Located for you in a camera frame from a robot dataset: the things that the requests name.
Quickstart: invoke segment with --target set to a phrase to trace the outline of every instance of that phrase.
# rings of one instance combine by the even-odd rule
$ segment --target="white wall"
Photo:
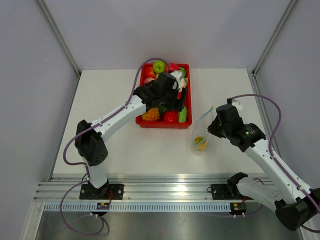
[[[0,8],[0,233],[20,239],[47,180],[77,82],[33,0]]]
[[[81,69],[257,63],[289,0],[45,0]]]
[[[320,187],[319,67],[320,1],[299,1],[258,80],[282,109],[277,134],[282,157],[313,188]],[[269,112],[275,122],[276,112]]]

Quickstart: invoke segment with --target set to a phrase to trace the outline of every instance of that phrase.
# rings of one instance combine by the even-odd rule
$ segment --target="reflective metal surface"
[[[250,203],[250,212],[259,206]],[[66,220],[72,223],[83,212],[65,212]],[[299,231],[287,230],[275,214],[264,207],[255,216],[233,219],[228,213],[173,213],[173,212],[108,212],[104,215],[109,225],[96,237],[85,237],[68,229],[59,212],[43,212],[37,240],[301,240]],[[71,224],[78,231],[93,233],[101,223],[87,217]]]

